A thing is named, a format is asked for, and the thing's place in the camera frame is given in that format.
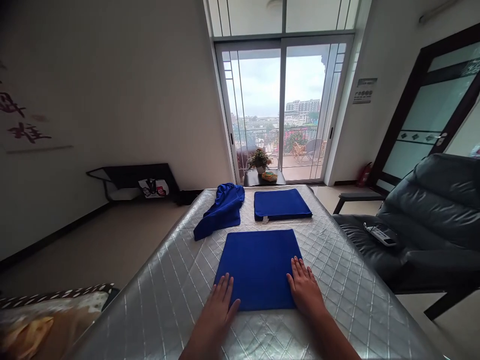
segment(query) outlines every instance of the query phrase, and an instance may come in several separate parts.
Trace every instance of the chair leg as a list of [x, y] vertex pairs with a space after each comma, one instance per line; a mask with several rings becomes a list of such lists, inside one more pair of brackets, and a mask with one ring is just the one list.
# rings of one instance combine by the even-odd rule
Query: chair leg
[[457, 291], [447, 292], [423, 313], [427, 318], [433, 321], [448, 309], [461, 302], [475, 290], [476, 288], [464, 288]]
[[338, 203], [336, 204], [335, 210], [333, 210], [334, 214], [340, 214], [340, 210], [342, 210], [342, 207], [345, 204], [345, 200], [340, 199], [338, 200]]

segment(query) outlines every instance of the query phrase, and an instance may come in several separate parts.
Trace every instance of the sign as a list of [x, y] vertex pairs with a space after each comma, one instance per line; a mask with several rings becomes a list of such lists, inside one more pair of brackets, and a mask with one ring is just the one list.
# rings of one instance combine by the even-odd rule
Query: sign
[[377, 80], [377, 77], [358, 79], [353, 104], [370, 104]]
[[[5, 69], [1, 61], [0, 69]], [[0, 145], [7, 154], [71, 147], [58, 138], [45, 115], [29, 108], [0, 80]]]

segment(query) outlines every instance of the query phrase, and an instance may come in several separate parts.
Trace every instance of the massage table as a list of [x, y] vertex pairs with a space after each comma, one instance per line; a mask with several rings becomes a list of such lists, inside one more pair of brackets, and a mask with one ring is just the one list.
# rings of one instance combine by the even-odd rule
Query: massage table
[[[204, 190], [66, 358], [177, 359], [209, 296], [227, 234], [293, 229], [326, 308], [362, 359], [444, 359], [313, 192], [306, 185], [281, 189], [298, 189], [313, 216], [262, 224], [254, 219], [259, 189], [245, 188], [241, 224], [194, 241], [216, 196], [216, 189]], [[279, 187], [261, 188], [273, 190]], [[237, 314], [222, 352], [228, 359], [319, 359], [314, 345], [296, 309], [247, 311]]]

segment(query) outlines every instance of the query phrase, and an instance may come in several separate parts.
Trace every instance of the blue towel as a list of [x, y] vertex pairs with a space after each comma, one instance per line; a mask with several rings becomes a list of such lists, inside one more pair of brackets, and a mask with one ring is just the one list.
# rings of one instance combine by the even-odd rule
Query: blue towel
[[240, 208], [245, 200], [243, 186], [231, 182], [221, 184], [216, 189], [215, 203], [193, 230], [195, 241], [212, 235], [215, 230], [240, 225]]
[[294, 309], [287, 281], [291, 259], [300, 254], [294, 231], [231, 232], [226, 237], [214, 284], [233, 276], [230, 305], [240, 299], [240, 311]]
[[257, 191], [253, 208], [255, 220], [267, 216], [269, 220], [309, 218], [312, 212], [297, 189]]

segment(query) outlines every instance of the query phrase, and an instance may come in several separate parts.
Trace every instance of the glass door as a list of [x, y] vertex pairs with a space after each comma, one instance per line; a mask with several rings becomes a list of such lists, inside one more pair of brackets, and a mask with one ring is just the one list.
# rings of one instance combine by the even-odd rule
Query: glass door
[[378, 187], [391, 191], [424, 157], [444, 151], [478, 96], [479, 69], [480, 42], [431, 59], [375, 182]]
[[349, 38], [287, 38], [282, 129], [283, 176], [322, 181]]
[[279, 168], [280, 40], [217, 44], [223, 104], [237, 184], [262, 148]]
[[287, 182], [322, 181], [352, 35], [215, 45], [236, 181], [257, 148]]

